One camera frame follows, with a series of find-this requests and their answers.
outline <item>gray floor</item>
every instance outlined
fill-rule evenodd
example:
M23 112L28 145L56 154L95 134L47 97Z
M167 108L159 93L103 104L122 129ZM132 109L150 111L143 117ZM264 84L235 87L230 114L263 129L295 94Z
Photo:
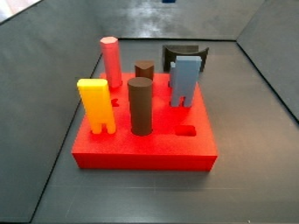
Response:
M162 72L162 46L175 43L210 47L200 88L219 146L212 171L80 170L80 107L35 222L299 222L298 124L236 43L122 41L123 71L154 59Z

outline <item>gray wall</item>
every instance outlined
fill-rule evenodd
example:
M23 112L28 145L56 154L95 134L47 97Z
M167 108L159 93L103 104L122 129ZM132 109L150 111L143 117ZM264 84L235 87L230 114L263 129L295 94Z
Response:
M99 60L89 3L41 1L0 26L0 222L25 222Z
M268 0L238 43L299 119L299 1Z
M236 40L264 0L93 0L104 35Z

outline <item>yellow block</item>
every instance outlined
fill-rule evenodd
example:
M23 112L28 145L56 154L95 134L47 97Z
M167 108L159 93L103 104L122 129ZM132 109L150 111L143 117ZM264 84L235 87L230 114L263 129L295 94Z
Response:
M108 81L104 79L80 79L77 82L80 99L87 112L91 131L102 133L102 125L107 125L107 133L116 132L116 122L108 92Z

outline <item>cylinder top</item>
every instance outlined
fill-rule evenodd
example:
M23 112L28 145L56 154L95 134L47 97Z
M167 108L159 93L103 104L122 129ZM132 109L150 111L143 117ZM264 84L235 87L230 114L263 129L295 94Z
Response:
M115 37L106 37L100 40L100 43L103 44L114 44L118 42L118 39Z
M154 84L152 80L146 77L135 77L127 82L127 85L134 88L148 88Z

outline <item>dark brown cylinder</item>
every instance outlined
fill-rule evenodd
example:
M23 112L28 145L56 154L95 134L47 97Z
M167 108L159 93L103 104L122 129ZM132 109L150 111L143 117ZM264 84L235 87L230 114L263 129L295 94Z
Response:
M135 62L135 77L146 77L154 79L155 77L155 63L151 60L138 60Z
M136 77L127 82L132 133L147 136L152 133L152 92L154 82Z

